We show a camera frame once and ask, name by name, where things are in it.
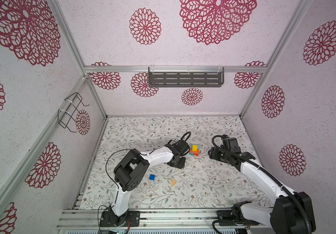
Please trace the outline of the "orange wood rectangular block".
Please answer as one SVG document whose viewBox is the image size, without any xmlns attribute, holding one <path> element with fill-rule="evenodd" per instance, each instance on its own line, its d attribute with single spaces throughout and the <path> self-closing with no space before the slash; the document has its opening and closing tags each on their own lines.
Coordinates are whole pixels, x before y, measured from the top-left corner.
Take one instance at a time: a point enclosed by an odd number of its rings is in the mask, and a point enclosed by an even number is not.
<svg viewBox="0 0 336 234">
<path fill-rule="evenodd" d="M 200 155 L 200 150 L 197 149 L 196 151 L 194 151 L 193 149 L 190 149 L 189 154 L 192 156 L 198 157 Z"/>
</svg>

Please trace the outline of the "dark blue wood cube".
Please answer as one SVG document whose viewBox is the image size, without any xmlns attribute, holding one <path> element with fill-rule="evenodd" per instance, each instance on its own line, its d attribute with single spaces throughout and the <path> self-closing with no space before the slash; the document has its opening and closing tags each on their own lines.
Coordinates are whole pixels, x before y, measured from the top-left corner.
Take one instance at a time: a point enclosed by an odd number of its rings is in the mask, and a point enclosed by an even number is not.
<svg viewBox="0 0 336 234">
<path fill-rule="evenodd" d="M 149 176 L 149 180 L 152 180 L 152 181 L 154 181 L 154 180 L 155 180 L 155 175 L 153 175 L 153 174 L 150 174 L 150 176 Z"/>
</svg>

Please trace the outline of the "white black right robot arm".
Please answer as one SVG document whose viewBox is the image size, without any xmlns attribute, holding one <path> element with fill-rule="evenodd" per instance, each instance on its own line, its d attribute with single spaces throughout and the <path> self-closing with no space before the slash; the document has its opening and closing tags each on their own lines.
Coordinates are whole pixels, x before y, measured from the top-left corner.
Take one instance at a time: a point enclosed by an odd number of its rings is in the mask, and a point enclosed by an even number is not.
<svg viewBox="0 0 336 234">
<path fill-rule="evenodd" d="M 212 160 L 227 163 L 251 179 L 267 195 L 272 207 L 243 201 L 231 209 L 218 211 L 212 225 L 258 225 L 273 229 L 276 234 L 312 234 L 316 223 L 311 198 L 286 186 L 257 163 L 249 152 L 242 152 L 236 138 L 220 135 L 222 145 L 214 144 L 208 151 Z"/>
</svg>

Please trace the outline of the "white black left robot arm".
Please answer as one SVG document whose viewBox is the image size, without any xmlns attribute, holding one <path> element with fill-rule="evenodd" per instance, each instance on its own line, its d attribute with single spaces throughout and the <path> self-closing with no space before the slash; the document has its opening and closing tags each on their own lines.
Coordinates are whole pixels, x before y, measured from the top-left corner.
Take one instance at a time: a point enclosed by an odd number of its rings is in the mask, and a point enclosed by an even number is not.
<svg viewBox="0 0 336 234">
<path fill-rule="evenodd" d="M 188 143 L 180 139 L 170 141 L 160 149 L 140 152 L 131 149 L 114 169 L 113 182 L 116 184 L 114 202 L 106 208 L 100 217 L 100 227 L 136 226 L 136 213 L 128 217 L 131 193 L 141 183 L 150 167 L 166 163 L 168 166 L 183 169 L 185 155 L 190 151 Z"/>
</svg>

